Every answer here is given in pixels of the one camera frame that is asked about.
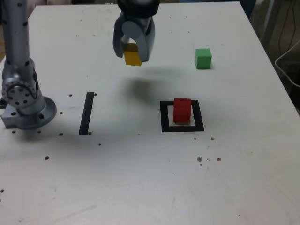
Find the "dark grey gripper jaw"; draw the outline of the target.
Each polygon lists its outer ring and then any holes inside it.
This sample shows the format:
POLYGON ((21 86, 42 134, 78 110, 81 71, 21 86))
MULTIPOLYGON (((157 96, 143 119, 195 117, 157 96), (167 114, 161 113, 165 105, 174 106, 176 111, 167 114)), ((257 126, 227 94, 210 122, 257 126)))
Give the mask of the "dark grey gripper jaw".
POLYGON ((128 43, 128 37, 122 31, 122 25, 126 21, 124 17, 119 17, 115 21, 114 32, 113 32, 113 49, 115 54, 122 58, 124 54, 124 49, 128 43))

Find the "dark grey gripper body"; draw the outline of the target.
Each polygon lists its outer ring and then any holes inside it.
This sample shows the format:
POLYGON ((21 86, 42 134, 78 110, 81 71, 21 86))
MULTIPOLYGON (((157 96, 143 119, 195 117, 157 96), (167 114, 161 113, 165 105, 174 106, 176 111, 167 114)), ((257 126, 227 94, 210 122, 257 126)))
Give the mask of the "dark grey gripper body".
POLYGON ((151 19, 152 19, 152 17, 138 18, 138 17, 130 16, 130 15, 125 14, 125 13, 121 13, 120 17, 123 17, 126 21, 133 21, 133 22, 139 23, 139 24, 149 24, 151 19))

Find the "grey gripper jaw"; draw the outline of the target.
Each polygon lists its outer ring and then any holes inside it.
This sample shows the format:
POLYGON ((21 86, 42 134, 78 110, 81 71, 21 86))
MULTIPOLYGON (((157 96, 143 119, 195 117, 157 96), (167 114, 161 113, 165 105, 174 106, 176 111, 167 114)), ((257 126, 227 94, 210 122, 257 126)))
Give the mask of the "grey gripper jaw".
POLYGON ((149 61, 155 39, 153 19, 148 19, 146 25, 137 21, 125 21, 121 30, 124 34, 121 39, 124 49, 129 45, 129 40, 131 39, 136 43, 140 60, 142 62, 149 61))

